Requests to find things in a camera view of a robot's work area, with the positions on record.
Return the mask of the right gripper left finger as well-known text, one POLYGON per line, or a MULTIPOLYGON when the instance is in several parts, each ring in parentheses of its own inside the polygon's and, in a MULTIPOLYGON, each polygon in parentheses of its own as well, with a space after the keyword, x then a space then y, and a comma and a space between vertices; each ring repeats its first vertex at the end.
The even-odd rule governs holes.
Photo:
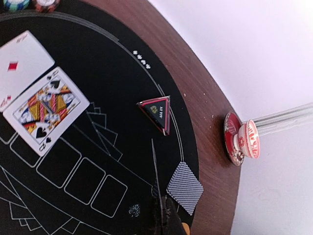
POLYGON ((153 199, 153 204, 152 204, 152 211, 153 211, 153 218, 154 218, 154 235, 161 235, 162 234, 162 227, 161 227, 161 222, 162 222, 162 217, 161 217, 161 206, 160 202, 157 198, 153 199))

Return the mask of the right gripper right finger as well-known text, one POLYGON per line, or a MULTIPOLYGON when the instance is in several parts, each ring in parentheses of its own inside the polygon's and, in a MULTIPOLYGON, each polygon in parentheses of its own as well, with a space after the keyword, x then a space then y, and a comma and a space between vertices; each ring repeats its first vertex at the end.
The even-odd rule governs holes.
POLYGON ((186 235, 186 231, 170 197, 161 198, 161 234, 186 235))

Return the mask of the orange big blind button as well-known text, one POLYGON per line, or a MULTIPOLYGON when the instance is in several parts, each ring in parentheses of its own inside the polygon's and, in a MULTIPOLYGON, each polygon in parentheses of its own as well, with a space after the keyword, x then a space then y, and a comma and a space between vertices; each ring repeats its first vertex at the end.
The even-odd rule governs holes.
POLYGON ((186 234, 190 235, 190 227, 189 227, 189 225, 187 223, 184 223, 184 222, 182 222, 181 224, 182 224, 186 234))

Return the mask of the edge-on playing card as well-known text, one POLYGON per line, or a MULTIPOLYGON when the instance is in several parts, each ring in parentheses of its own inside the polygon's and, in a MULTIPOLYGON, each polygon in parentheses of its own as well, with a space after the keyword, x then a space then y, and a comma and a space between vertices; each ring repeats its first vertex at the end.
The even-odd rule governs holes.
POLYGON ((155 169, 155 175, 156 175, 156 185, 157 185, 157 195, 158 195, 158 202, 159 202, 159 208, 160 208, 160 217, 161 217, 161 223, 163 223, 163 204, 162 204, 161 193, 160 193, 160 188, 159 188, 157 158, 156 158, 156 152, 155 152, 153 139, 151 139, 151 145, 152 145, 153 162, 154 162, 154 169, 155 169))

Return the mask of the red black triangular all-in marker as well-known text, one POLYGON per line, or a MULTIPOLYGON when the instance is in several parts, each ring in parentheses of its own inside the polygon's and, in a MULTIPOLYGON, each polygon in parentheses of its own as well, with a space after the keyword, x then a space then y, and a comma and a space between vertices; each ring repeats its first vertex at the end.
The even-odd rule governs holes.
POLYGON ((164 136, 170 135, 170 96, 143 100, 137 106, 164 136))

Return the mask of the queen of spades card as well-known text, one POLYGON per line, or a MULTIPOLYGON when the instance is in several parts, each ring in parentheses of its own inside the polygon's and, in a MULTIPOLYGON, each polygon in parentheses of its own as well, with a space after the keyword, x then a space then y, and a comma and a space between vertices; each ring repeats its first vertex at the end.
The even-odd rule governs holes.
POLYGON ((20 95, 3 116, 42 157, 88 106, 85 95, 56 67, 20 95))

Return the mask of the ace of diamonds card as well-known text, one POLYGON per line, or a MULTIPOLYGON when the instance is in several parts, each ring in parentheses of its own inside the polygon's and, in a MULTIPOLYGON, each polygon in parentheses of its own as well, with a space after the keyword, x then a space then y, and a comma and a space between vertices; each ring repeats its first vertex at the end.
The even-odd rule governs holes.
POLYGON ((0 47, 0 111, 3 112, 55 61, 33 36, 25 31, 0 47))

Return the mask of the single brown 100 poker chip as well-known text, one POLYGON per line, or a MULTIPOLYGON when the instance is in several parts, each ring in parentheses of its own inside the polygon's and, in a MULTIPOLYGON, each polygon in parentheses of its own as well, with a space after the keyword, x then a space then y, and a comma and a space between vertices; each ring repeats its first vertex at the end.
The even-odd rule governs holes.
POLYGON ((35 10, 43 13, 50 13, 56 10, 60 0, 32 0, 35 10))

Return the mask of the single green blue poker chip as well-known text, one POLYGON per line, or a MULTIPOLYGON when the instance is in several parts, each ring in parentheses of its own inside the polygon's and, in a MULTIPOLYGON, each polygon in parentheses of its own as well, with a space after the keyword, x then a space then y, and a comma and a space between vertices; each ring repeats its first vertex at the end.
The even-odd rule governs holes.
POLYGON ((28 7, 30 0, 3 0, 4 9, 7 11, 19 11, 28 7))

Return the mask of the round black poker mat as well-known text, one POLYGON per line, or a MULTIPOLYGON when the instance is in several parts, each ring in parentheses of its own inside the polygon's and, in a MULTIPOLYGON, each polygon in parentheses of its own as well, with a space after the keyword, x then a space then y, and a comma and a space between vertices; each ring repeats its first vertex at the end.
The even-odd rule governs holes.
POLYGON ((180 162, 199 175, 191 118, 175 81, 148 45, 80 0, 57 10, 0 15, 0 42, 29 30, 89 100, 46 156, 0 119, 3 235, 153 235, 154 141, 161 194, 180 162), (137 103, 170 96, 170 135, 137 103))

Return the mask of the red white patterned tea bowl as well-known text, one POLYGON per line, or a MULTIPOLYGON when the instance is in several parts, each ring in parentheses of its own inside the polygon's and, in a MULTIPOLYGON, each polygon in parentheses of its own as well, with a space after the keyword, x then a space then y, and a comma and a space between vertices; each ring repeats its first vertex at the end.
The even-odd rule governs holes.
POLYGON ((234 147, 244 156, 257 159, 260 156, 261 145, 259 133, 253 120, 248 120, 240 128, 234 138, 234 147))

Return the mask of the red floral saucer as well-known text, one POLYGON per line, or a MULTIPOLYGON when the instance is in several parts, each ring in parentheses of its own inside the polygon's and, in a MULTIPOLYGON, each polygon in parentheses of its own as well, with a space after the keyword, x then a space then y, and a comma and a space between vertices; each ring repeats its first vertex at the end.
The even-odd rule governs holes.
POLYGON ((235 166, 241 166, 244 161, 243 153, 234 145, 234 137, 238 134, 241 125, 242 123, 235 113, 227 113, 224 119, 224 141, 228 156, 235 166))

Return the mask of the right aluminium frame post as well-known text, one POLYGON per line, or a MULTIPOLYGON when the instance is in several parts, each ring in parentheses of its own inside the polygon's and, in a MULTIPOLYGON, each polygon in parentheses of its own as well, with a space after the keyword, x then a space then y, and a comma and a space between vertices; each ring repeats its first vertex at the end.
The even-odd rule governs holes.
POLYGON ((313 103, 253 119, 259 136, 313 123, 313 103))

